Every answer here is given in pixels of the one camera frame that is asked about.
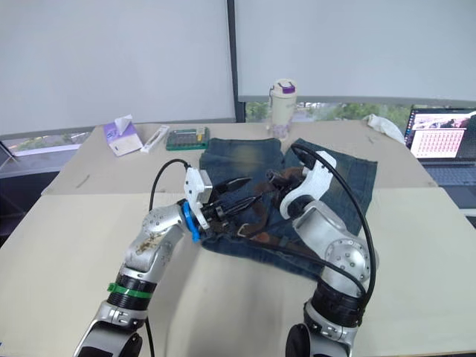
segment beige table surface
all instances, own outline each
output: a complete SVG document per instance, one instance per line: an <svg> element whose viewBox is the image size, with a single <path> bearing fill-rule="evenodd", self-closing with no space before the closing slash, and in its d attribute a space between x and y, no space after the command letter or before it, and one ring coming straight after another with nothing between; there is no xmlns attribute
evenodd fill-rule
<svg viewBox="0 0 476 357"><path fill-rule="evenodd" d="M181 198L159 193L157 205ZM45 195L0 249L0 356L70 356L148 195ZM476 350L476 234L440 188L375 189L380 256L355 356ZM185 240L149 306L157 356L284 356L315 283ZM144 342L142 356L148 356Z"/></svg>
<svg viewBox="0 0 476 357"><path fill-rule="evenodd" d="M195 127L172 125L172 129ZM263 139L268 133L262 123L207 124L211 136L224 139ZM159 124L137 125L145 142ZM283 151L298 138L358 158L378 161L375 187L436 187L437 184L412 156L395 140L371 129L366 122L324 121L293 123ZM97 127L77 154L45 190L46 194L147 193L163 163L183 158L198 167L203 150L166 151L164 142L149 154L133 152L120 158L106 144L102 126ZM183 167L171 166L161 179L159 190L181 192Z"/></svg>

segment laptop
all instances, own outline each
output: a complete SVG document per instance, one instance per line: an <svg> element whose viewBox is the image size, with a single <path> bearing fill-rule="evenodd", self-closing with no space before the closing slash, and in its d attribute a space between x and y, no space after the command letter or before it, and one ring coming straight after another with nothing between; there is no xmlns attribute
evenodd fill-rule
<svg viewBox="0 0 476 357"><path fill-rule="evenodd" d="M459 208L476 208L476 109L413 109L405 145Z"/></svg>

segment denim jeans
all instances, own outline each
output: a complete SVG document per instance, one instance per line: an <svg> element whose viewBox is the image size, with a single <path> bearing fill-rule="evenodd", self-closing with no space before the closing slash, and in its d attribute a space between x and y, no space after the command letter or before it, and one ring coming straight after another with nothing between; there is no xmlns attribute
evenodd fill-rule
<svg viewBox="0 0 476 357"><path fill-rule="evenodd" d="M365 213L372 199L373 183L376 176L377 163L359 158L354 158L340 152L320 147L303 139L296 143L304 144L318 151L327 151L337 161L336 170L344 177L352 188L362 211ZM208 148L200 158L200 168L207 170L213 184L218 184L226 179L249 176L251 180L241 189L224 194L221 199L224 207L232 205L236 200L255 195L260 192L260 183L266 182L266 171L273 169L281 171L289 167L302 166L296 155L289 149L285 155L280 151L280 142L277 139L259 141L222 140L211 139ZM361 223L352 202L347 197L340 184L333 179L328 191L321 197L336 212L347 226L350 233L358 234ZM279 210L271 204L271 197L263 195L263 203L267 208L268 217L266 225L283 220ZM231 224L239 227L243 223L256 224L262 221L254 209L234 217ZM202 246L211 251L228 254L235 257L247 257L261 263L268 263L294 274L316 279L321 272L321 267L311 260L296 257L289 252L298 251L310 257L314 253L306 247L290 224L269 230L272 240L270 245L260 244L255 240L238 237L222 232L214 237L202 237ZM286 253L275 248L286 248Z"/></svg>

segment white roller blind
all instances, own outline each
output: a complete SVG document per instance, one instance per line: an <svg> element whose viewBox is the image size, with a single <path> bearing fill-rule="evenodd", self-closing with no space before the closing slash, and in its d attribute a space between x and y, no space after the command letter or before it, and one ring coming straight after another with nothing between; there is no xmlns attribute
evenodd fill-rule
<svg viewBox="0 0 476 357"><path fill-rule="evenodd" d="M239 0L239 100L476 103L474 0Z"/></svg>
<svg viewBox="0 0 476 357"><path fill-rule="evenodd" d="M225 0L1 0L0 135L233 118Z"/></svg>

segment window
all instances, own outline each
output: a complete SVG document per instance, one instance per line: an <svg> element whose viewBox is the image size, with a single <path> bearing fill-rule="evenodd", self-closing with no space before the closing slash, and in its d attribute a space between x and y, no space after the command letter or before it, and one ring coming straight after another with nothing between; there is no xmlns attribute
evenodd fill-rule
<svg viewBox="0 0 476 357"><path fill-rule="evenodd" d="M7 139L2 143L14 156L26 156L45 152L76 150L88 138L90 132L44 135L34 138Z"/></svg>
<svg viewBox="0 0 476 357"><path fill-rule="evenodd" d="M247 102L246 122L265 121L269 114L267 102ZM387 118L404 132L411 106L373 103L297 103L292 121L361 120L369 114Z"/></svg>

